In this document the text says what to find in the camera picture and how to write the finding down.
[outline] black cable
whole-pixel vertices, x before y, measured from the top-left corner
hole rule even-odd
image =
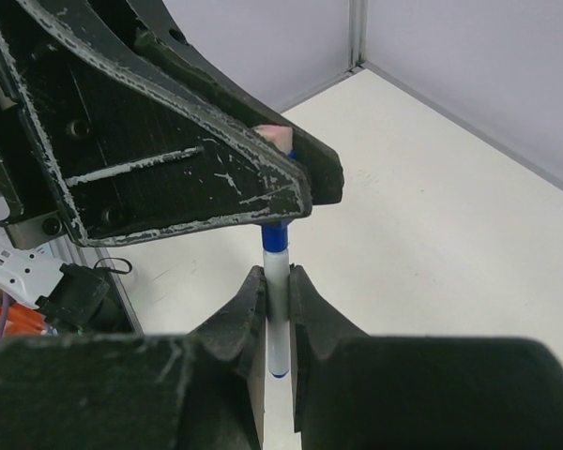
[[[128,267],[128,270],[120,270],[120,269],[116,269],[114,267],[109,267],[108,265],[100,266],[100,263],[105,262],[105,261],[120,261]],[[129,275],[131,273],[131,271],[133,270],[133,265],[131,265],[131,262],[129,262],[128,260],[125,260],[123,258],[102,258],[101,260],[96,261],[96,264],[94,264],[94,268],[95,269],[104,269],[107,272],[110,272],[112,274]]]

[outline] white floor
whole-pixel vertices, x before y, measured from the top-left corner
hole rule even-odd
[[[290,229],[330,303],[372,334],[531,337],[563,363],[563,192],[368,71],[286,115],[345,169],[343,202]],[[261,261],[253,226],[141,247],[111,253],[147,333],[190,331]],[[266,449],[299,448],[291,405],[267,377]]]

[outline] orange object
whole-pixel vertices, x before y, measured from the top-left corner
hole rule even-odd
[[[39,335],[45,329],[46,325],[41,314],[32,309],[22,307],[18,303],[10,306],[4,336]]]

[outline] pink eraser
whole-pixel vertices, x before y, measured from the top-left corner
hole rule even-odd
[[[292,152],[292,129],[278,125],[259,125],[254,131],[263,136],[266,141],[274,144],[285,155]]]

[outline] marker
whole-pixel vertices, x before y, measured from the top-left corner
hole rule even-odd
[[[293,156],[291,128],[263,125],[254,130],[289,158]],[[275,378],[283,378],[290,371],[288,223],[284,221],[261,226],[267,291],[267,357],[269,372]]]

